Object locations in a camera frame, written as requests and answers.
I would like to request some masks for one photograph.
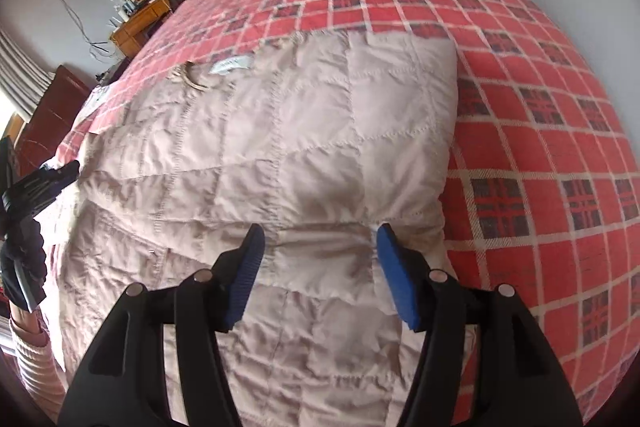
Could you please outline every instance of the blue gripper pad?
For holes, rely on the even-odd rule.
[[[222,322],[227,331],[244,314],[263,254],[264,230],[260,225],[253,224],[240,248],[220,254],[211,268],[213,277],[226,292],[227,303]]]
[[[399,317],[410,329],[424,331],[428,319],[427,261],[420,252],[402,247],[388,223],[378,229],[376,247]]]

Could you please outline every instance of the metal pin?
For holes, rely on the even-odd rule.
[[[448,278],[449,276],[442,270],[431,270],[429,272],[429,279],[431,279],[433,282],[447,282]]]
[[[516,295],[516,290],[510,284],[500,284],[500,286],[498,286],[498,293],[503,297],[513,297]]]
[[[209,282],[212,277],[213,277],[213,274],[211,273],[211,270],[208,268],[203,268],[202,270],[198,270],[196,273],[193,274],[193,279],[196,282]]]
[[[134,283],[131,283],[129,286],[127,286],[126,293],[129,297],[137,297],[142,293],[142,290],[144,288],[145,287],[139,282],[134,282]]]

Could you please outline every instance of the red plaid bedsheet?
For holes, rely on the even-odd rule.
[[[516,286],[591,417],[640,341],[640,176],[599,81],[530,0],[188,0],[59,158],[178,63],[322,28],[456,42],[460,103],[442,196],[450,259],[466,285]],[[456,419],[468,414],[472,366]]]

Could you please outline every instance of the white tag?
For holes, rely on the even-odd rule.
[[[229,74],[231,70],[248,70],[254,64],[253,55],[238,55],[217,61],[209,70],[209,74]]]

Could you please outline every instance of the folded quilted jacket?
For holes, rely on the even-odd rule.
[[[175,285],[260,223],[244,317],[218,341],[245,425],[393,426],[424,336],[402,324],[376,257],[384,222],[452,273],[443,191],[456,119],[452,42],[297,34],[222,76],[185,64],[85,144],[56,214],[44,309],[72,376],[129,283]],[[185,422],[166,329],[172,412]]]

